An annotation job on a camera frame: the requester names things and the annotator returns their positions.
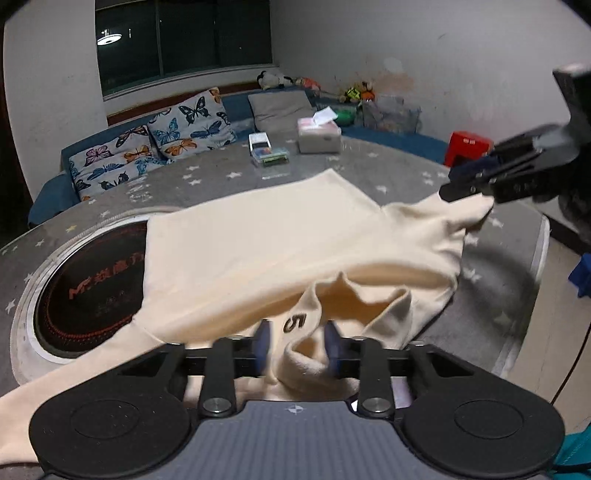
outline butterfly pillow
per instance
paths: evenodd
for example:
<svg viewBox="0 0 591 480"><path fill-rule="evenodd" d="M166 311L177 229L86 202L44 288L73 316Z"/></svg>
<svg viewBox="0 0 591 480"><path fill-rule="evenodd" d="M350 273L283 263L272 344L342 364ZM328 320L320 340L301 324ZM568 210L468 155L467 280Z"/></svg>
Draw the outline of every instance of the butterfly pillow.
<svg viewBox="0 0 591 480"><path fill-rule="evenodd" d="M148 128L160 151L171 161L236 140L217 88L156 114Z"/></svg>
<svg viewBox="0 0 591 480"><path fill-rule="evenodd" d="M146 125L128 130L104 145L84 150L69 159L70 174L82 201L166 163L160 160L157 149L152 146Z"/></svg>

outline window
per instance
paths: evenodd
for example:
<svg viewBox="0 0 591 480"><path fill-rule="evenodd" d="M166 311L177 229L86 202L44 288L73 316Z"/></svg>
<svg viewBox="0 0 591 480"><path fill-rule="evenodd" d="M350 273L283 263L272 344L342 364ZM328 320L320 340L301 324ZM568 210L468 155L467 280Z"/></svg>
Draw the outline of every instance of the window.
<svg viewBox="0 0 591 480"><path fill-rule="evenodd" d="M272 62L269 0L96 0L96 39L103 95Z"/></svg>

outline butterfly print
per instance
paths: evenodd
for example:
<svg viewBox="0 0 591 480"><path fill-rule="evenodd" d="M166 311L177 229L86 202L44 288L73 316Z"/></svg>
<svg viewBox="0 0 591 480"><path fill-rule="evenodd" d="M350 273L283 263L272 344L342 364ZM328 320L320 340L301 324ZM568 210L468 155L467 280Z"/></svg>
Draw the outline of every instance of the butterfly print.
<svg viewBox="0 0 591 480"><path fill-rule="evenodd" d="M76 180L76 190L80 191L80 190L87 189L88 187L90 187L90 183L86 183L82 179Z"/></svg>
<svg viewBox="0 0 591 480"><path fill-rule="evenodd" d="M148 145L142 145L140 148L136 148L133 152L127 152L123 156L125 157L127 163L133 162L140 157L149 157L151 156L151 151L148 148Z"/></svg>
<svg viewBox="0 0 591 480"><path fill-rule="evenodd" d="M160 146L181 138L181 134L178 131L177 119L173 118L170 121L168 130L166 132L163 132L162 130L154 130L154 136L156 137L156 140Z"/></svg>
<svg viewBox="0 0 591 480"><path fill-rule="evenodd" d="M181 110L181 113L185 116L189 125L195 123L195 117L199 115L203 117L209 116L209 110L205 108L205 97L200 97L199 100L197 100L195 109L184 105L179 105L178 109Z"/></svg>
<svg viewBox="0 0 591 480"><path fill-rule="evenodd" d="M91 148L88 152L86 152L86 162L84 163L84 166L87 167L88 165L93 164L95 161L112 156L113 154L109 151L109 147L106 145L103 145L99 148Z"/></svg>
<svg viewBox="0 0 591 480"><path fill-rule="evenodd" d="M167 108L166 110L163 110L162 112L158 112L156 115L153 116L152 120L148 120L149 124L153 124L159 116L167 116L171 111L173 110L173 108Z"/></svg>
<svg viewBox="0 0 591 480"><path fill-rule="evenodd" d="M122 163L109 163L108 165L105 165L104 167L95 168L92 171L92 173L90 175L88 175L88 178L86 180L97 179L98 177L100 177L101 175L104 175L108 171L117 170L117 168L121 168L121 167L125 167L125 165L123 165Z"/></svg>
<svg viewBox="0 0 591 480"><path fill-rule="evenodd" d="M125 172L123 172L123 173L119 174L119 179L115 180L113 183L103 180L100 183L100 188L102 188L103 190L110 190L111 188L116 187L117 185L121 185L122 183L125 183L128 180L129 180L129 177L127 176L127 174Z"/></svg>
<svg viewBox="0 0 591 480"><path fill-rule="evenodd" d="M226 125L230 125L230 120L228 120L226 112L218 112L216 115L221 118Z"/></svg>
<svg viewBox="0 0 591 480"><path fill-rule="evenodd" d="M172 155L173 157L176 157L176 156L180 155L183 152L183 150L188 150L189 148L197 148L197 144L193 140L189 140L188 138L185 138L178 145L173 145L172 147L168 147L164 151L166 153Z"/></svg>
<svg viewBox="0 0 591 480"><path fill-rule="evenodd" d="M222 97L220 97L219 89L212 88L211 90L209 90L209 93L212 94L213 99L216 101L216 103L222 103Z"/></svg>
<svg viewBox="0 0 591 480"><path fill-rule="evenodd" d="M134 162L135 166L138 169L138 174L143 175L144 173L146 173L148 164L150 163L154 163L156 165L167 165L168 161L160 160L159 158L154 157L141 157Z"/></svg>
<svg viewBox="0 0 591 480"><path fill-rule="evenodd" d="M131 136L131 134L143 135L147 137L148 129L145 127L145 125L141 125L140 127L135 127L131 130L128 130L127 132L119 136L119 138L117 139L117 143L115 144L115 147L119 148L121 145L123 145L125 141Z"/></svg>
<svg viewBox="0 0 591 480"><path fill-rule="evenodd" d="M214 122L211 125L209 125L209 127L204 128L203 130L193 132L191 134L191 138L207 138L207 137L211 137L212 135L217 135L218 133L220 133L221 126L222 126L222 121L218 120L217 122Z"/></svg>
<svg viewBox="0 0 591 480"><path fill-rule="evenodd" d="M69 159L68 160L68 163L70 164L70 173L72 174L72 178L75 179L76 177L79 177L80 176L80 172L78 171L78 169L74 165L73 160L72 159Z"/></svg>

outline floor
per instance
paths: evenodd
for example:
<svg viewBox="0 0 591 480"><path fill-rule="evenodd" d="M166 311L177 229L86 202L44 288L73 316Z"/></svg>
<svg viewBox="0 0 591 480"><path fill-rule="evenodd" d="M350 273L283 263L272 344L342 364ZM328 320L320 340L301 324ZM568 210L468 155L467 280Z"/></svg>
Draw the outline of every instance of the floor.
<svg viewBox="0 0 591 480"><path fill-rule="evenodd" d="M577 298L568 276L580 257L550 239L540 292L521 352L508 379L550 401L573 365L591 322L591 299ZM567 433L591 420L591 339L555 406Z"/></svg>

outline gray cushion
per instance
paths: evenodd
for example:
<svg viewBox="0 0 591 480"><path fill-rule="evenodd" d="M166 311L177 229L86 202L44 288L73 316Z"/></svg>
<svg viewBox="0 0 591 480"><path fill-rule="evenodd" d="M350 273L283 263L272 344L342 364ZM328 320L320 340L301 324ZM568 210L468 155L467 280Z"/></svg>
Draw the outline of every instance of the gray cushion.
<svg viewBox="0 0 591 480"><path fill-rule="evenodd" d="M311 117L315 110L306 94L295 92L255 93L248 96L255 114L255 125L261 132L297 129L298 118Z"/></svg>

